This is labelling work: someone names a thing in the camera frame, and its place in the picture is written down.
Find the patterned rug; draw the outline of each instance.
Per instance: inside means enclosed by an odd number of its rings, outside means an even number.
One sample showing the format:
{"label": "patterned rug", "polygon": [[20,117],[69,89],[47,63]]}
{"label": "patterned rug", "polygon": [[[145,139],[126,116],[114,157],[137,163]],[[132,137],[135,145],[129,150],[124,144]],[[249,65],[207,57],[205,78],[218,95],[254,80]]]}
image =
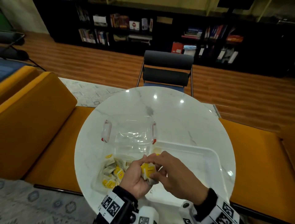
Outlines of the patterned rug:
{"label": "patterned rug", "polygon": [[[124,89],[60,78],[78,106],[97,107]],[[204,105],[218,117],[212,104]],[[0,179],[0,224],[92,223],[96,214],[84,197],[36,189],[24,181]]]}

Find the blue cushion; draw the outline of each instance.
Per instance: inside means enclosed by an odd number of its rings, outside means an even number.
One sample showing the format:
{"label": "blue cushion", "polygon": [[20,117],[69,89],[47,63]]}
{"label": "blue cushion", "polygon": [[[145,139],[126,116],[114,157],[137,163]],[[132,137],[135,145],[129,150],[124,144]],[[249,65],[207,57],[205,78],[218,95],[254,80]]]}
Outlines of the blue cushion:
{"label": "blue cushion", "polygon": [[174,89],[180,92],[184,92],[184,87],[182,86],[171,86],[171,85],[152,83],[152,82],[145,82],[143,86],[160,86],[160,87],[166,87],[166,88]]}
{"label": "blue cushion", "polygon": [[0,82],[15,73],[21,67],[28,65],[19,61],[0,59]]}

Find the round table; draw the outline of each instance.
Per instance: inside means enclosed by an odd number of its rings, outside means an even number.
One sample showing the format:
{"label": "round table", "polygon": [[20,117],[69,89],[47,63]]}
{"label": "round table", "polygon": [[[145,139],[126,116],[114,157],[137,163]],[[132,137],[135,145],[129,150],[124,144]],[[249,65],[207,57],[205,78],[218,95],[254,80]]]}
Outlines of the round table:
{"label": "round table", "polygon": [[[75,171],[80,189],[98,213],[105,195],[91,188],[97,175],[103,142],[102,125],[112,115],[149,115],[157,122],[158,140],[213,149],[219,156],[228,193],[235,183],[235,156],[228,134],[218,118],[201,102],[182,92],[164,87],[137,87],[117,93],[102,102],[84,122],[75,148]],[[183,223],[178,210],[151,204],[160,215],[159,223]]]}

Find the black sleeve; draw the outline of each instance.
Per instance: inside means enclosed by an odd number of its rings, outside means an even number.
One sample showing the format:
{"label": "black sleeve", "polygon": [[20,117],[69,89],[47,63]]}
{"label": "black sleeve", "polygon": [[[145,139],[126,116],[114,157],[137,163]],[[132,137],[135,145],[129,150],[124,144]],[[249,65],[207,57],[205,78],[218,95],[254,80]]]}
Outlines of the black sleeve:
{"label": "black sleeve", "polygon": [[197,215],[194,216],[197,222],[201,222],[205,217],[207,217],[210,212],[214,209],[217,203],[218,196],[212,188],[209,188],[208,196],[200,205],[194,205]]}
{"label": "black sleeve", "polygon": [[[132,211],[137,212],[138,201],[137,199],[130,194],[128,191],[124,190],[120,186],[116,186],[113,189],[113,192],[120,197],[125,203],[120,208],[119,212],[116,214],[115,218],[111,224],[130,224],[131,217],[135,218]],[[93,221],[93,224],[109,224],[104,217],[98,213],[96,219]]]}

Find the bookshelf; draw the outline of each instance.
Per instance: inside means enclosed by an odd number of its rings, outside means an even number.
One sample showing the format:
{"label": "bookshelf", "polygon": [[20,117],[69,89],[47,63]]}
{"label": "bookshelf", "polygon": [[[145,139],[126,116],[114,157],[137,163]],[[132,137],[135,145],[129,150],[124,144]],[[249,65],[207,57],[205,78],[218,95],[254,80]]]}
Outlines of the bookshelf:
{"label": "bookshelf", "polygon": [[[277,25],[265,17],[261,22],[256,22],[257,18],[251,16],[227,17],[218,12],[210,12],[209,16],[206,16],[205,10],[117,1],[109,5],[94,4],[85,0],[33,1],[51,37],[58,43],[143,56],[146,50],[171,52],[173,43],[180,42],[196,46],[194,64],[278,77],[283,76],[293,66],[295,60],[294,27]],[[83,21],[78,9],[85,11],[89,19]],[[114,14],[128,16],[129,21],[140,22],[140,25],[142,18],[147,19],[148,26],[152,19],[152,32],[150,27],[147,30],[114,27],[111,19],[111,15]],[[99,16],[98,19],[102,19],[103,22],[105,17],[106,26],[95,25],[93,16]],[[173,20],[171,24],[167,24],[158,22],[158,17],[168,17]],[[227,26],[223,36],[220,30],[218,38],[206,39],[208,27],[213,29],[221,25]],[[233,27],[237,32],[235,34],[243,37],[242,42],[227,40]],[[202,34],[198,39],[183,37],[189,28],[201,29]],[[88,33],[86,41],[83,40],[85,32]],[[132,36],[148,37],[149,40],[133,39]],[[128,39],[116,41],[123,37]],[[213,50],[206,52],[207,46]],[[204,55],[199,57],[202,48],[205,49]],[[232,63],[218,60],[222,50],[225,50],[226,55],[232,49],[238,52]]]}

